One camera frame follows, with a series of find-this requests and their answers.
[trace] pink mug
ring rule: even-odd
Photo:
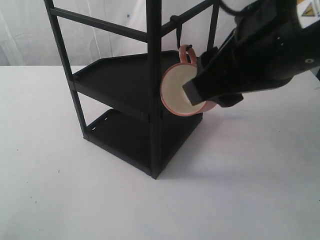
[[[197,75],[197,56],[189,45],[183,45],[179,49],[180,63],[171,66],[163,75],[160,96],[163,105],[174,115],[190,117],[207,112],[217,104],[213,101],[204,101],[192,106],[183,85],[195,78]]]

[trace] shelf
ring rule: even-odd
[[[192,117],[165,114],[162,128],[163,168],[201,120],[202,114]],[[148,124],[111,109],[90,124],[87,130],[90,142],[151,175]]]
[[[179,62],[177,51],[161,55],[164,73]],[[149,120],[147,54],[100,59],[73,74],[75,89],[136,119]]]

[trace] black shelf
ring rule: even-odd
[[[156,179],[203,117],[175,116],[163,106],[162,74],[179,62],[179,55],[177,51],[161,52],[161,39],[214,5],[207,44],[208,50],[213,48],[219,0],[204,0],[164,25],[162,1],[145,1],[147,32],[57,8],[53,0],[44,0],[44,4],[83,137]],[[147,43],[148,53],[103,58],[72,74],[58,17]],[[114,109],[87,126],[78,92]]]
[[[163,169],[201,120],[201,114],[185,118],[165,114],[161,151]],[[151,175],[150,128],[142,121],[115,109],[108,110],[88,126],[88,140]]]
[[[179,62],[177,51],[161,53],[161,72]],[[149,120],[148,55],[103,58],[73,74],[75,90],[134,118]]]

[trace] cable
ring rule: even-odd
[[[219,0],[220,7],[229,15],[234,17],[245,17],[252,15],[255,11],[258,10],[260,6],[260,0],[254,2],[253,4],[247,6],[245,9],[241,11],[236,11],[228,7],[223,0]]]

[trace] white backdrop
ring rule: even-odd
[[[202,0],[162,0],[162,23]],[[242,9],[254,0],[226,0]],[[145,0],[55,0],[56,7],[146,31]],[[212,8],[183,25],[182,44],[192,44],[198,55],[206,50]],[[114,33],[59,19],[72,65],[88,65],[99,59],[147,52],[147,44]],[[222,10],[216,45],[234,28],[234,18]],[[175,50],[176,33],[162,39],[163,50]],[[55,40],[43,0],[0,0],[0,65],[60,65]]]

